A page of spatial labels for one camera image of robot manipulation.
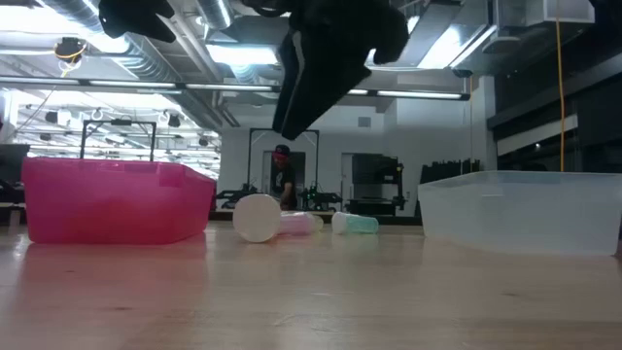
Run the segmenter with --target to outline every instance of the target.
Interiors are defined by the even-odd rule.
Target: clear plastic bin
[[[506,253],[613,255],[622,175],[479,172],[419,186],[426,236]]]

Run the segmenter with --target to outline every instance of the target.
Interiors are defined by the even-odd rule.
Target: table surface
[[[615,258],[493,254],[418,227],[247,244],[213,223],[160,247],[0,233],[3,350],[620,349],[621,298]]]

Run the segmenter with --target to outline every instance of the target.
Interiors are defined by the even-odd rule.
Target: ceiling light
[[[142,133],[129,133],[126,134],[127,137],[135,137],[135,138],[152,138],[152,134],[142,134]],[[183,138],[182,135],[178,135],[178,134],[156,134],[155,138],[166,138],[166,139],[176,139],[176,138]]]
[[[360,88],[353,88],[350,91],[348,91],[349,95],[356,95],[356,96],[365,96],[369,93],[369,91],[367,91],[366,89],[360,89]]]
[[[274,51],[269,47],[207,45],[214,61],[232,65],[277,64]]]
[[[449,26],[436,40],[417,68],[442,69],[463,51],[460,45],[460,32],[454,25]]]
[[[111,134],[106,134],[106,136],[104,136],[105,139],[116,142],[116,143],[120,143],[123,144],[125,143],[125,139],[123,137],[117,136],[117,135],[111,135]]]
[[[175,83],[124,82],[124,81],[90,81],[96,87],[115,88],[174,88]]]
[[[13,84],[43,84],[43,85],[62,85],[77,86],[80,84],[76,79],[60,78],[34,78],[34,77],[0,77],[0,83]]]
[[[154,89],[148,89],[148,88],[137,89],[136,92],[138,93],[182,94],[181,90],[154,90]]]
[[[217,91],[248,91],[248,92],[271,92],[272,87],[254,85],[225,85],[225,84],[186,84],[189,89],[207,89]]]
[[[484,44],[484,42],[488,38],[490,38],[490,36],[493,35],[493,33],[495,33],[496,31],[497,31],[497,26],[496,25],[493,25],[490,28],[488,28],[488,30],[486,30],[486,32],[484,34],[482,34],[482,36],[480,36],[471,46],[466,48],[466,50],[464,52],[462,52],[458,56],[458,58],[456,58],[453,62],[451,62],[451,64],[449,66],[452,67],[452,68],[455,68],[456,66],[458,66],[465,59],[467,59],[467,57],[472,55],[475,52],[475,50],[477,50],[477,48],[479,48],[482,44]]]
[[[408,19],[408,34],[412,34],[413,30],[415,30],[419,19],[419,16],[411,17]]]
[[[379,90],[378,96],[428,98],[428,99],[456,99],[456,100],[463,98],[463,96],[459,93],[423,92],[423,91],[390,91],[390,90]]]

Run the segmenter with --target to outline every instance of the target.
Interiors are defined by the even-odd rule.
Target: fluorescent light
[[[137,89],[138,93],[161,93],[161,94],[182,94],[181,90],[154,90],[154,89]]]
[[[423,91],[390,91],[390,90],[380,90],[378,91],[378,96],[429,98],[429,99],[461,99],[463,97],[459,93],[423,92]]]
[[[361,88],[353,88],[350,91],[348,91],[349,95],[356,95],[356,96],[365,96],[367,95],[369,91],[367,91],[366,89],[361,89]]]
[[[60,79],[60,78],[34,78],[34,77],[0,77],[0,83],[14,83],[14,84],[45,84],[45,85],[63,85],[72,86],[79,85],[75,79]]]
[[[419,16],[411,17],[408,19],[408,34],[412,34],[413,30],[415,30],[417,23],[419,23],[419,19]]]
[[[466,48],[466,50],[461,55],[459,55],[458,58],[456,58],[453,62],[451,62],[449,66],[452,68],[455,68],[456,66],[458,66],[465,59],[467,59],[467,57],[472,55],[475,52],[475,50],[477,50],[477,48],[479,48],[482,44],[484,44],[484,42],[488,38],[490,38],[490,36],[493,35],[493,33],[495,33],[496,31],[497,31],[496,25],[493,25],[490,28],[488,28],[488,30],[486,30],[486,32],[482,34],[482,36],[480,36],[471,46]]]
[[[39,151],[58,151],[58,152],[67,152],[67,153],[78,153],[80,151],[80,146],[50,146],[50,145],[31,145],[31,150],[39,150]],[[120,148],[120,147],[85,147],[85,151],[87,152],[118,152],[126,155],[135,155],[135,156],[148,156],[151,152],[150,149],[134,149],[134,148]],[[170,150],[170,153],[167,153],[167,150],[154,150],[154,154],[157,157],[167,157],[172,155],[189,155],[194,156],[196,158],[199,157],[217,157],[218,154],[213,149],[202,149],[202,150]]]
[[[141,134],[141,133],[128,133],[125,134],[127,137],[135,137],[135,138],[152,138],[152,134]],[[175,139],[180,138],[182,135],[178,134],[156,134],[155,138],[166,138],[166,139]]]
[[[207,45],[214,61],[232,65],[276,64],[278,60],[269,47]]]
[[[460,45],[460,32],[454,25],[450,25],[440,38],[436,40],[417,68],[445,68],[456,59],[456,56],[458,56],[462,50],[462,46]]]
[[[250,92],[272,91],[272,87],[269,87],[269,86],[226,85],[226,84],[186,84],[186,88],[218,90],[218,91],[250,91]]]
[[[174,88],[175,83],[123,82],[123,81],[90,81],[96,87],[114,88]]]
[[[113,142],[117,142],[117,143],[125,143],[125,138],[124,137],[120,137],[117,135],[111,135],[110,133],[106,134],[106,136],[104,136],[104,138],[113,141]]]

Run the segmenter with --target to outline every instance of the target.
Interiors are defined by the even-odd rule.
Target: white wall
[[[387,111],[384,134],[386,156],[403,163],[406,205],[401,216],[413,216],[423,165],[460,159],[465,102],[397,100]]]
[[[494,81],[482,78],[473,93],[471,127],[468,101],[396,100],[384,115],[369,107],[340,106],[331,109],[312,128],[321,131],[319,182],[325,192],[341,192],[341,155],[344,153],[384,154],[398,157],[404,164],[403,191],[407,202],[401,216],[413,216],[417,186],[423,165],[434,161],[464,160],[472,153],[486,169],[497,167],[496,146],[486,127],[486,119],[495,114]],[[372,117],[371,128],[358,128],[358,117]],[[304,137],[289,143],[270,133],[254,145],[252,178],[261,173],[263,151],[279,143],[291,145],[293,151],[307,153],[306,186],[314,180],[315,150]],[[238,189],[246,182],[248,129],[231,129],[223,133],[223,154],[219,191]]]
[[[359,128],[359,117],[371,117],[371,127]],[[320,155],[318,181],[325,192],[341,192],[341,155],[344,153],[375,153],[382,154],[383,116],[375,113],[373,107],[338,106],[328,111],[311,129],[320,130]],[[311,141],[315,136],[306,133]],[[305,186],[315,181],[314,143],[304,136],[289,141],[275,132],[256,131],[253,134],[255,143],[252,150],[251,179],[256,179],[255,186],[260,188],[262,174],[262,157],[265,151],[273,151],[276,145],[290,146],[292,152],[304,152]],[[248,163],[248,128],[231,128],[223,131],[221,153],[221,176],[218,191],[237,190],[246,183]]]

